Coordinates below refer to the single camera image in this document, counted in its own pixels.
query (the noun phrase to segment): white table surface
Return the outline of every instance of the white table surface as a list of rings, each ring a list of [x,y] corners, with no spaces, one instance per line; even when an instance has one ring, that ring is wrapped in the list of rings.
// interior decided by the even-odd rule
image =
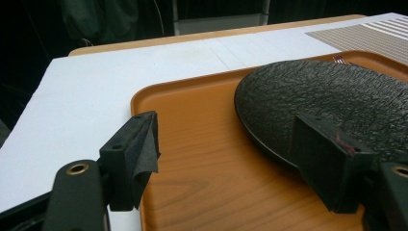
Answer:
[[[305,33],[401,16],[55,59],[0,149],[0,213],[49,192],[60,167],[97,160],[99,148],[130,118],[132,96],[147,86],[339,52]],[[110,213],[110,220],[114,231],[140,230],[136,210]]]

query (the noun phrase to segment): wood grain tray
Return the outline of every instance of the wood grain tray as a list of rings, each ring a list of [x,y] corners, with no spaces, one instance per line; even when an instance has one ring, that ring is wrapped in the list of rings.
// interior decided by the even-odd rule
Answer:
[[[368,52],[349,62],[408,82],[408,67]],[[335,54],[311,58],[332,62]],[[159,119],[159,173],[140,205],[150,230],[362,230],[354,215],[327,211],[300,174],[264,155],[244,132],[234,91],[255,68],[155,85],[137,92],[132,115]]]

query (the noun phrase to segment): wire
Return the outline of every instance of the wire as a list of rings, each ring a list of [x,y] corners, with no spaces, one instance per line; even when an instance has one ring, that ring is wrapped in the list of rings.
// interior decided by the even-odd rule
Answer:
[[[157,14],[159,15],[159,20],[160,20],[160,25],[162,26],[162,35],[165,35],[165,28],[163,26],[163,21],[162,21],[162,14],[160,13],[160,9],[159,6],[157,5],[156,0],[153,0],[154,5],[156,5],[156,9],[157,9]]]
[[[80,42],[81,42],[81,45],[86,46],[86,47],[88,47],[88,46],[93,46],[92,42],[90,42],[90,41],[89,41],[88,39],[86,39],[86,38],[81,38],[81,39],[80,39]]]

